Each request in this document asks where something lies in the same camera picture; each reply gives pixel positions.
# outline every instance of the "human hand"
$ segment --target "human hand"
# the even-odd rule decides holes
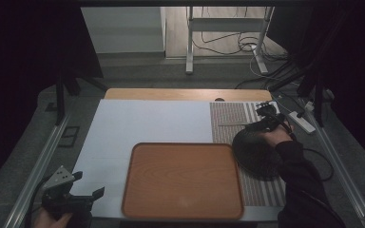
[[[71,217],[71,213],[65,213],[59,220],[56,220],[42,207],[37,219],[34,221],[34,228],[66,228]]]
[[[262,132],[259,133],[259,135],[263,137],[266,140],[266,142],[274,148],[275,146],[277,146],[277,144],[281,142],[292,140],[292,138],[289,136],[288,132],[282,125],[279,125],[275,130],[271,132],[264,132],[264,133]]]

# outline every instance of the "gray ribbed mat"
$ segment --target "gray ribbed mat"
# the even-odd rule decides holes
[[[211,123],[213,143],[231,144],[243,125],[219,126],[230,122],[256,122],[260,118],[256,113],[259,103],[211,103]],[[244,206],[284,206],[285,183],[276,180],[259,180],[251,177],[239,168],[240,184]]]

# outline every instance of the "orange tray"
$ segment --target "orange tray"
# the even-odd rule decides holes
[[[147,219],[239,219],[243,205],[232,148],[222,143],[138,143],[123,213]]]

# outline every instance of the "sleeve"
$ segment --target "sleeve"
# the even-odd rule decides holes
[[[286,204],[278,215],[279,228],[344,227],[325,194],[314,165],[304,159],[299,142],[281,142],[276,146],[283,163],[279,174],[286,182]]]

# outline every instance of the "power strip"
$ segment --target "power strip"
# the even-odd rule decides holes
[[[296,111],[294,112],[291,112],[289,114],[289,117],[296,122],[296,124],[300,125],[301,128],[303,128],[303,130],[305,132],[307,132],[307,134],[311,134],[313,133],[314,131],[316,131],[316,129],[311,125],[309,124],[306,120],[304,120],[304,118],[302,117],[298,117],[298,113]]]

